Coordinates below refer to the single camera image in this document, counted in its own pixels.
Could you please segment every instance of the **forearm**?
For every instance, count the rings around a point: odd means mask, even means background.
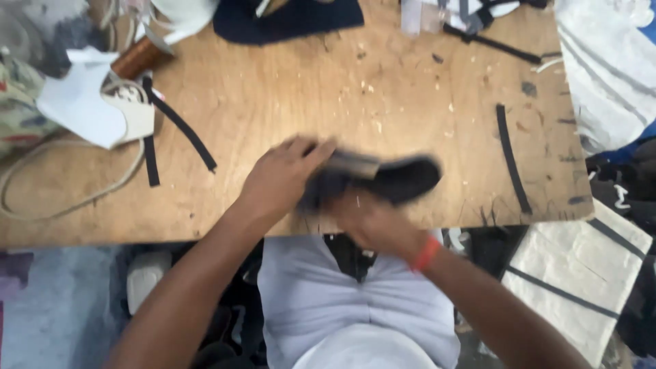
[[[590,368],[547,321],[469,261],[439,250],[424,274],[509,368]]]
[[[165,274],[139,307],[105,369],[189,367],[222,292],[266,232],[242,213],[231,207]]]

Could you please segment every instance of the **person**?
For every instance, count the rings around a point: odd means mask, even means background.
[[[238,199],[140,306],[105,369],[187,369],[237,268],[335,146],[295,137],[263,155]],[[348,189],[323,211],[379,256],[358,284],[321,237],[266,239],[258,288],[273,369],[453,369],[454,305],[508,368],[590,368],[549,323],[384,200]]]

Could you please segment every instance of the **orange wristband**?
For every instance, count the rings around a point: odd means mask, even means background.
[[[423,271],[441,247],[442,244],[440,241],[437,241],[435,237],[428,235],[424,249],[421,250],[419,256],[415,259],[415,262],[410,266],[410,269],[415,272]]]

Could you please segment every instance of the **plywood workbench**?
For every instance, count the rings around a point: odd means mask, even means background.
[[[424,228],[564,221],[592,213],[576,126],[564,123],[574,112],[562,64],[536,74],[513,56],[450,35],[411,39],[400,31],[396,0],[360,3],[362,28],[244,47],[208,27],[176,45],[178,58],[156,71],[155,88],[201,137],[218,163],[216,173],[160,116],[155,150],[161,186],[148,186],[143,165],[125,188],[61,218],[0,218],[0,247],[198,239],[237,198],[256,160],[297,133],[336,136],[350,149],[387,159],[435,155],[444,178],[405,208]],[[560,50],[549,10],[522,6],[484,35],[535,54]],[[526,83],[536,89],[523,92]],[[506,106],[532,216],[521,213],[510,182],[497,103]],[[64,207],[118,179],[137,146],[55,149],[15,176],[8,204],[26,213]],[[328,219],[290,215],[270,234],[336,230]]]

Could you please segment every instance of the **copper thread spool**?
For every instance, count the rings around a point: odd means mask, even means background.
[[[134,79],[158,62],[173,57],[173,50],[149,28],[146,35],[112,63],[112,71],[122,79]]]

